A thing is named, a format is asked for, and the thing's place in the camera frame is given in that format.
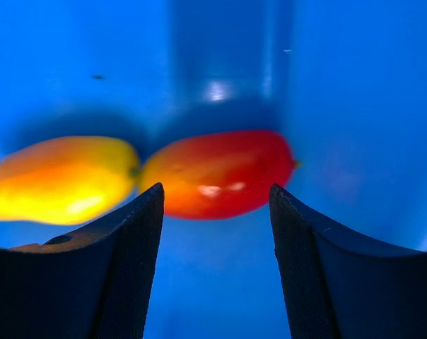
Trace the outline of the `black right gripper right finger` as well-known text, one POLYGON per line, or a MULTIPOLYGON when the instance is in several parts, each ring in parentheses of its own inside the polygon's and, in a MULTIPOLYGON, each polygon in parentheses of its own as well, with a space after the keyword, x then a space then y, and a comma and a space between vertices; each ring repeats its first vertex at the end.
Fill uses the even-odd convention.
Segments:
POLYGON ((427 338, 427 252, 354 231, 278 185, 269 209, 292 338, 427 338))

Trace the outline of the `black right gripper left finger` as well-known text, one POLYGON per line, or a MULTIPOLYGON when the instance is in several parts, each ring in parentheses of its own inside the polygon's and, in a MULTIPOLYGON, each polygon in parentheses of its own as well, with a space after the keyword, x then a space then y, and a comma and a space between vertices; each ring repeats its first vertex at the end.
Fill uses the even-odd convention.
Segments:
POLYGON ((141 338, 164 190, 44 244, 0 248, 0 338, 141 338))

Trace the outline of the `red chili pepper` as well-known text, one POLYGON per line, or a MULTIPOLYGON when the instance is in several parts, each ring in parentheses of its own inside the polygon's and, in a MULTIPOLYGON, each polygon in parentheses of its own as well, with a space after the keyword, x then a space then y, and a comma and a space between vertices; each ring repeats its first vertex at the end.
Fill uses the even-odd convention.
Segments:
POLYGON ((269 201, 273 184, 285 186, 300 167, 285 138, 275 131, 211 133, 174 141, 142 167, 140 191, 163 185, 166 215, 187 220, 224 220, 269 201))

